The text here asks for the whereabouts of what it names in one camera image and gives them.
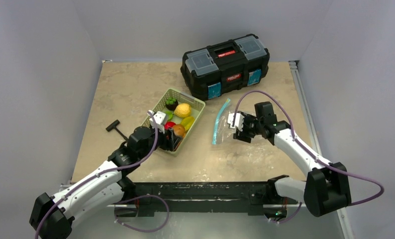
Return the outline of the red fake apple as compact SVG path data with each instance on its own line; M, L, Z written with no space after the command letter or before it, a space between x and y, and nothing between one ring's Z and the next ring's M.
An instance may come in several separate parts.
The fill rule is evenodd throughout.
M168 130L168 129L172 128L172 127L175 126L175 125L176 125L175 122L173 122L173 121L168 121L168 122L165 123L164 128L165 128L165 130Z

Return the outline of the green fake fruit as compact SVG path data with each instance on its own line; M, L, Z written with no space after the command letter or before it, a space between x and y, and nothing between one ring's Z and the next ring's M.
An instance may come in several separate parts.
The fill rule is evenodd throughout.
M168 120L171 120L172 118L173 118L173 112L171 112L171 111L165 111L165 114L167 115L167 117L168 117Z

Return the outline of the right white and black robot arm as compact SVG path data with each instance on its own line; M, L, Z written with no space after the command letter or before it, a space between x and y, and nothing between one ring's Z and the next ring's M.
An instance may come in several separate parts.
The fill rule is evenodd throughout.
M284 152L306 175L305 181L287 175L268 180L269 201L294 199L304 203L315 217L350 206L349 180L342 163L331 163L323 158L297 136L288 122L278 121L270 102L255 104L255 112L256 115L241 111L228 115L228 125L235 130L233 138L250 143L260 135Z

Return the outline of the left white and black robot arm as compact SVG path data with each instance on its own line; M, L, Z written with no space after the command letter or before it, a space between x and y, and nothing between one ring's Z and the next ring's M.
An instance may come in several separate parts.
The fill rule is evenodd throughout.
M43 193L34 202L29 219L36 239L66 239L82 219L111 204L137 204L148 195L138 195L127 175L147 160L158 147L175 149L183 138L172 129L140 126L104 163L79 182L50 196Z

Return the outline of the clear zip bag blue seal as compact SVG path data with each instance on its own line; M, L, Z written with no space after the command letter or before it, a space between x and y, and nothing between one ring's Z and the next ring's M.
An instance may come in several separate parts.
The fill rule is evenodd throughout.
M225 103L220 108L214 123L212 145L221 144L233 137L236 129L229 128L227 118L229 113L235 113L232 108L231 99L227 98Z

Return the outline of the brown fake potato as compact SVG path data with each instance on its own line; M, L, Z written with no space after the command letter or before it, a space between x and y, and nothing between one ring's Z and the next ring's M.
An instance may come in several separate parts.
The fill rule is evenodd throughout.
M185 137L186 135L186 129L181 124L176 124L172 126L172 130L176 136Z

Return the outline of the yellow fake fruit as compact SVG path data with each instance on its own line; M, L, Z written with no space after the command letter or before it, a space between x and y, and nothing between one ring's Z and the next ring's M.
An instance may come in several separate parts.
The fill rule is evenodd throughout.
M194 122L195 118L193 116L188 116L183 118L180 124L185 128L185 131L187 132L192 127Z

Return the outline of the yellow fake lemon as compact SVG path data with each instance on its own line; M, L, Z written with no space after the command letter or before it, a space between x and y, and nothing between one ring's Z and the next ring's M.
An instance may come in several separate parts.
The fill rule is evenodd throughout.
M180 118L188 117L191 115L191 113L192 113L191 105L187 103L179 104L174 111L174 115Z

